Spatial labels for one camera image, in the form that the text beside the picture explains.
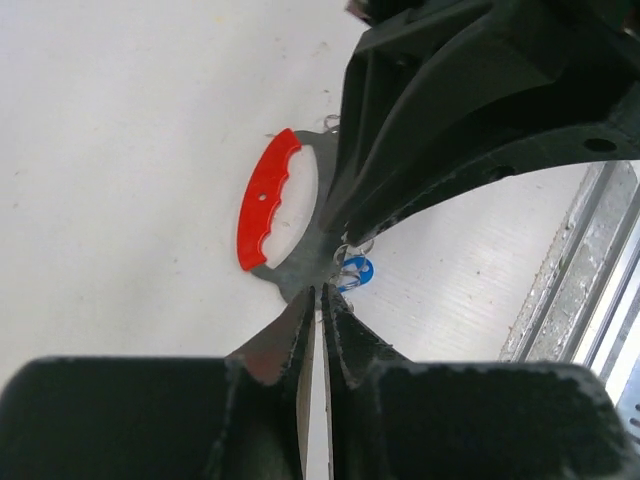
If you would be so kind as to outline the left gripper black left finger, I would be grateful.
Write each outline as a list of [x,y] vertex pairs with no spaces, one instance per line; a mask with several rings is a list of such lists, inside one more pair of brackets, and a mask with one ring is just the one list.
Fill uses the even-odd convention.
[[315,291],[223,358],[44,357],[1,394],[5,479],[301,479]]

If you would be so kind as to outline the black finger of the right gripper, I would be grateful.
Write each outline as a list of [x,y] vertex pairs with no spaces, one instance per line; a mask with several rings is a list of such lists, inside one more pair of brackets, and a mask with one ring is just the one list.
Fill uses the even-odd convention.
[[319,223],[358,245],[504,178],[639,156],[635,1],[351,1]]

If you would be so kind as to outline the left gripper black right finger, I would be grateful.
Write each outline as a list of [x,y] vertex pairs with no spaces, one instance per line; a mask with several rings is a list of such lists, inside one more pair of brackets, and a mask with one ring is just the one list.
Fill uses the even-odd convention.
[[414,362],[325,285],[334,479],[627,479],[631,440],[597,377],[553,362]]

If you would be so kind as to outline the blue tag key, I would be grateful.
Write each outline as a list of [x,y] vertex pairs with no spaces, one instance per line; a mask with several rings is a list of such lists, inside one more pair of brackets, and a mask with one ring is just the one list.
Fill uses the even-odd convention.
[[346,292],[369,283],[375,274],[375,268],[370,259],[364,255],[346,259],[339,275],[339,290]]

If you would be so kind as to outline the red handled keyring holder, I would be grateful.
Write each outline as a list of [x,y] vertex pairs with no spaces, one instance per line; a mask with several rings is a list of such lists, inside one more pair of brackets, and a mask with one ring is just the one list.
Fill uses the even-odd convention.
[[[371,260],[372,240],[351,247],[342,232],[324,232],[319,226],[336,171],[338,120],[329,115],[321,131],[285,128],[273,135],[253,168],[241,203],[236,230],[239,266],[273,284],[286,302],[306,286],[314,287],[317,295],[325,283],[339,290],[346,259],[364,255]],[[301,151],[310,153],[315,163],[308,194],[289,192],[285,186],[293,169],[290,164],[299,162]]]

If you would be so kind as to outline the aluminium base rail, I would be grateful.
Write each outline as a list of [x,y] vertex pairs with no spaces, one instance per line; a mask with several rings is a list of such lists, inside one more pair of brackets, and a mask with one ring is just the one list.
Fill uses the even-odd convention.
[[591,369],[639,442],[638,162],[587,169],[499,358]]

